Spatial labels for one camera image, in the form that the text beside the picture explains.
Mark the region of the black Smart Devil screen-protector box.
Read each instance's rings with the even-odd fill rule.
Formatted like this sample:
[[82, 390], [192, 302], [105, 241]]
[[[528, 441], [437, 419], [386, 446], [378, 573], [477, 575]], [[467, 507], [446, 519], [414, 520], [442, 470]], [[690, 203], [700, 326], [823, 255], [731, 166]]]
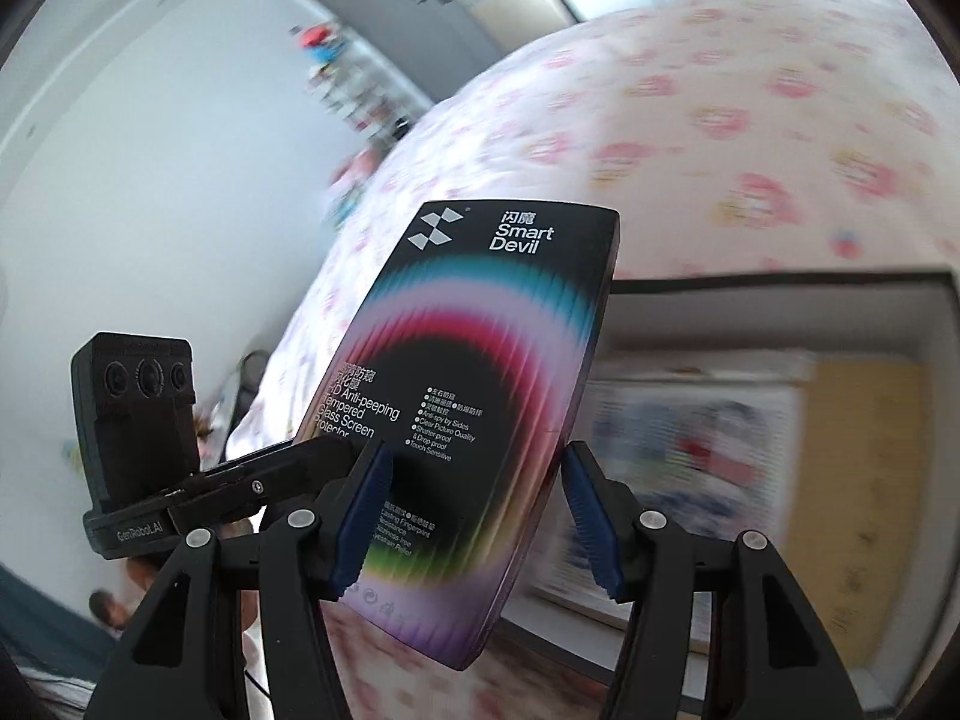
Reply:
[[391, 490], [345, 600], [446, 667], [480, 655], [532, 541], [583, 398], [619, 234], [603, 206], [425, 203], [302, 420], [302, 437], [391, 450]]

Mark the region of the black cardboard storage box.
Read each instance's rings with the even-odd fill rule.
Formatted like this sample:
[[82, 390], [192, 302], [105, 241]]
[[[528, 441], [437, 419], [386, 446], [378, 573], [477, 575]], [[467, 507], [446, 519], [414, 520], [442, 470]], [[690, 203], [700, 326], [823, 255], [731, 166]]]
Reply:
[[615, 283], [574, 434], [631, 491], [643, 600], [554, 497], [506, 639], [610, 718], [908, 718], [958, 640], [958, 280]]

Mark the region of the grey door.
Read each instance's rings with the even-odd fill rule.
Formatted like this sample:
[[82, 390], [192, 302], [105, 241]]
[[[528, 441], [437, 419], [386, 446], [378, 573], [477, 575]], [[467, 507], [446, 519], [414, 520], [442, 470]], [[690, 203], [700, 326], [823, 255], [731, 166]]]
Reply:
[[505, 53], [457, 0], [317, 0], [435, 103]]

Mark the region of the pink cartoon print blanket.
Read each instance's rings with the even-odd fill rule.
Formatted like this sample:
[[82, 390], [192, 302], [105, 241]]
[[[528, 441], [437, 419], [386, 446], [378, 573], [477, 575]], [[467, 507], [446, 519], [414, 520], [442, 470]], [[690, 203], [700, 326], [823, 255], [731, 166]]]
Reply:
[[915, 695], [958, 624], [958, 83], [907, 0], [695, 0], [542, 37], [434, 106], [374, 173], [229, 439], [291, 437], [422, 203], [571, 200], [622, 218], [617, 277], [709, 330], [921, 341], [918, 557], [872, 656]]

